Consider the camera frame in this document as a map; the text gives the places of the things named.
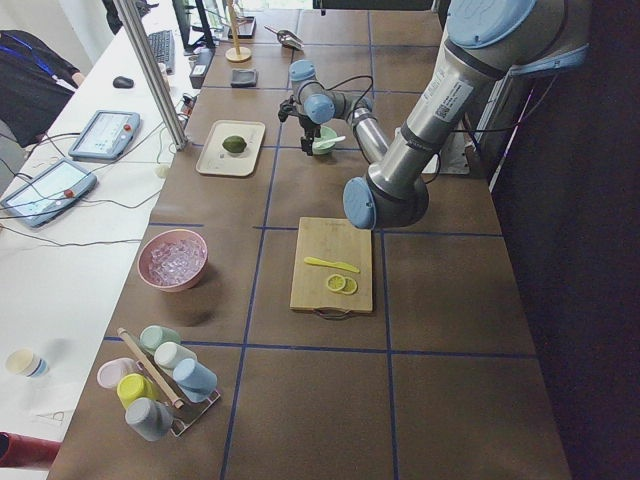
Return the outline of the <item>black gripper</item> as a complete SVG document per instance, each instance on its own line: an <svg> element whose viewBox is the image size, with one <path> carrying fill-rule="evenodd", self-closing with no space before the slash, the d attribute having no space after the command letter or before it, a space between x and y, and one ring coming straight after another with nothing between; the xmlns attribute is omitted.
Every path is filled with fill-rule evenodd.
<svg viewBox="0 0 640 480"><path fill-rule="evenodd" d="M300 138L300 145L306 154L313 153L313 142L320 137L321 125L315 123L308 115L302 113L293 97L282 101L278 108L278 119L281 123L288 120L289 117L295 117L299 125L304 130L304 136Z"/></svg>

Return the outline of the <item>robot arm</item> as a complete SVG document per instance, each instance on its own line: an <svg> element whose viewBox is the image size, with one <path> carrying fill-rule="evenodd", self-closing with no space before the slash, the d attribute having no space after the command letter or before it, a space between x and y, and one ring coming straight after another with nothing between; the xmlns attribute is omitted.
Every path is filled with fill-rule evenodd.
<svg viewBox="0 0 640 480"><path fill-rule="evenodd" d="M367 230L412 225L428 208L421 174L478 91L508 74L545 75L579 66L589 46L591 10L589 1L451 2L432 78L392 140L368 100L324 87L309 60L291 64L293 93L280 104L278 117L298 119L306 154L322 124L348 123L369 167L344 187L346 217Z"/></svg>

